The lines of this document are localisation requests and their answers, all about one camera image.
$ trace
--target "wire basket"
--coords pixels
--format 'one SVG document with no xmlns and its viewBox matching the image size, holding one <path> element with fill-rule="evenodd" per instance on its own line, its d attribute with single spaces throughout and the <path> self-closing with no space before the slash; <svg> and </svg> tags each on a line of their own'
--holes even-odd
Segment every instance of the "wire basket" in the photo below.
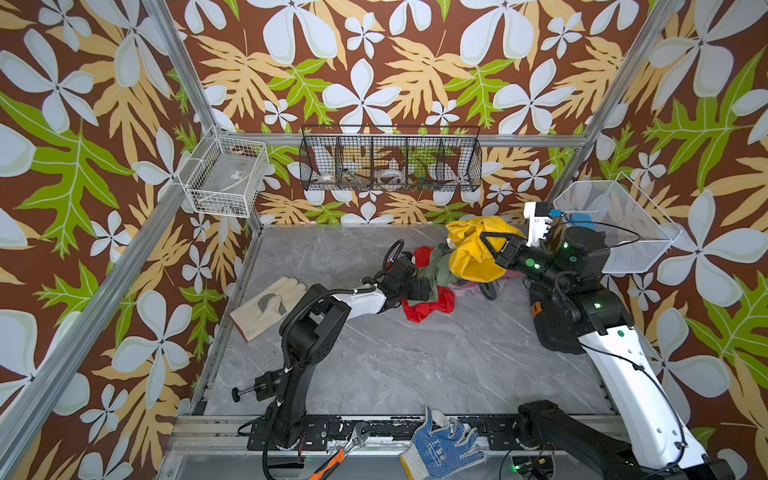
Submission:
<svg viewBox="0 0 768 480">
<path fill-rule="evenodd" d="M 668 221 L 662 227 L 616 180 L 580 180 L 571 184 L 554 200 L 569 226 L 593 228 L 605 233 L 611 255 L 603 273 L 643 273 L 650 270 L 682 233 L 664 211 L 637 185 L 644 205 L 653 205 Z"/>
<path fill-rule="evenodd" d="M 201 141 L 190 161 L 196 161 L 197 166 L 184 182 L 184 191 L 194 211 L 230 217 L 250 216 L 269 163 L 265 144 L 216 137 L 210 142 Z"/>
<path fill-rule="evenodd" d="M 327 128 L 302 127 L 304 190 L 471 191 L 480 186 L 479 127 L 472 127 L 472 134 L 464 127 L 464 133 L 453 135 L 445 127 L 398 126 L 404 131 L 393 134 L 327 133 Z"/>
</svg>

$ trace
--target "blue dotted glove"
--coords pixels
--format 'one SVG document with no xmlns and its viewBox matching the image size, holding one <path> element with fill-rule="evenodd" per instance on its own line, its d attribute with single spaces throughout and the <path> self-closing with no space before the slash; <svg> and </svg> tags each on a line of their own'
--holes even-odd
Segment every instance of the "blue dotted glove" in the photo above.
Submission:
<svg viewBox="0 0 768 480">
<path fill-rule="evenodd" d="M 433 420 L 441 428 L 432 430 Z M 475 447 L 478 437 L 477 429 L 465 435 L 463 423 L 427 408 L 426 421 L 416 429 L 400 462 L 409 480 L 444 478 L 485 461 L 485 453 Z"/>
</svg>

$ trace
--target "black wire basket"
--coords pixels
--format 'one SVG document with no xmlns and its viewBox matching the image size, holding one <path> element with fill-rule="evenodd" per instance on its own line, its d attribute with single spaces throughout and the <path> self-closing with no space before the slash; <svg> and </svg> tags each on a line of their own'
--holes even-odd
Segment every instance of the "black wire basket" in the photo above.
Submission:
<svg viewBox="0 0 768 480">
<path fill-rule="evenodd" d="M 479 127 L 304 125 L 304 190 L 472 191 L 480 186 Z M 392 133 L 344 133 L 389 130 Z"/>
</svg>

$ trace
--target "pile of clothes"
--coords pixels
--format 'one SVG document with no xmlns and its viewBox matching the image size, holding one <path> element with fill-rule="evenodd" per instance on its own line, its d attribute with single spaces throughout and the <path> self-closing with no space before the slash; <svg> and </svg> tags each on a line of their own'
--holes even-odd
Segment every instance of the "pile of clothes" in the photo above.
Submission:
<svg viewBox="0 0 768 480">
<path fill-rule="evenodd" d="M 519 278 L 496 265 L 493 256 L 480 240 L 480 233 L 499 232 L 523 236 L 522 232 L 499 217 L 475 217 L 446 225 L 449 235 L 437 247 L 421 247 L 413 254 L 414 264 L 420 269 L 418 277 L 429 281 L 427 300 L 403 300 L 402 309 L 408 320 L 420 323 L 434 311 L 450 313 L 455 296 L 470 292 L 476 296 L 494 300 L 504 283 Z M 504 239 L 490 239 L 491 245 L 500 250 Z"/>
</svg>

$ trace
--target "white mesh basket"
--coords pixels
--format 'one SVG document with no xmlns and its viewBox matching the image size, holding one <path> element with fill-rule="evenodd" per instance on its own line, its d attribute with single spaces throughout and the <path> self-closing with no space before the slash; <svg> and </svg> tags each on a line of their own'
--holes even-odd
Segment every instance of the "white mesh basket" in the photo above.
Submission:
<svg viewBox="0 0 768 480">
<path fill-rule="evenodd" d="M 605 243 L 612 248 L 603 273 L 647 272 L 672 246 L 682 230 L 635 185 L 638 198 L 642 196 L 643 205 L 655 207 L 667 220 L 668 223 L 660 225 L 619 180 L 631 183 L 626 175 L 619 176 L 617 180 L 576 181 L 554 200 L 554 207 L 576 222 L 568 223 L 567 226 L 583 223 L 582 226 L 606 233 Z"/>
<path fill-rule="evenodd" d="M 195 149 L 190 157 L 197 166 L 184 182 L 194 211 L 249 217 L 269 163 L 266 145 L 223 136 L 199 147 L 203 151 Z"/>
</svg>

